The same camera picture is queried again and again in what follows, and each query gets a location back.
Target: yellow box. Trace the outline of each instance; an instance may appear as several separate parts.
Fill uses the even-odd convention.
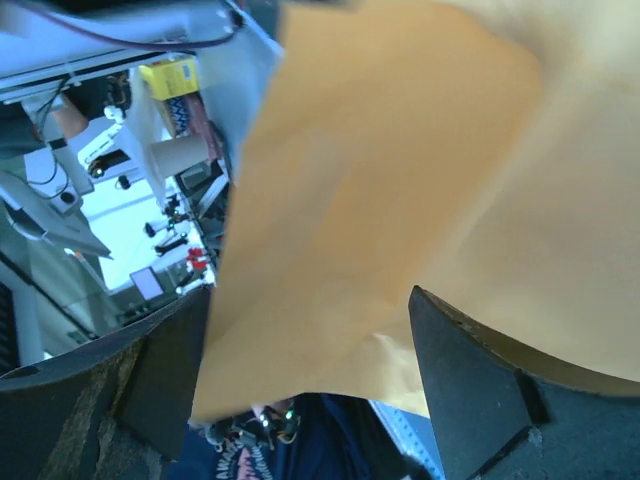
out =
[[[140,68],[156,100],[167,100],[198,91],[198,71],[193,57],[164,60]]]

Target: computer monitor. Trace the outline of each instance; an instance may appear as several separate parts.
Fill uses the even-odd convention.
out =
[[[145,301],[153,300],[164,294],[153,268],[143,268],[129,276]]]

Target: paper bag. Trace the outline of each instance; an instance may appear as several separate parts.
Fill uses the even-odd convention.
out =
[[[193,415],[302,391],[426,413],[408,298],[431,288],[429,265],[502,171],[540,94],[537,62],[424,0],[286,13]]]

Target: white cylinder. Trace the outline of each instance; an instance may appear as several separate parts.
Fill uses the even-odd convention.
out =
[[[202,135],[174,138],[150,146],[156,171],[169,178],[209,158],[207,142]]]

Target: brown paper bag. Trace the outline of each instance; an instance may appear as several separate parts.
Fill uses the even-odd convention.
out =
[[[409,294],[431,288],[502,171],[537,63],[424,0],[292,5],[284,46],[232,202],[193,415],[302,391],[426,413]]]

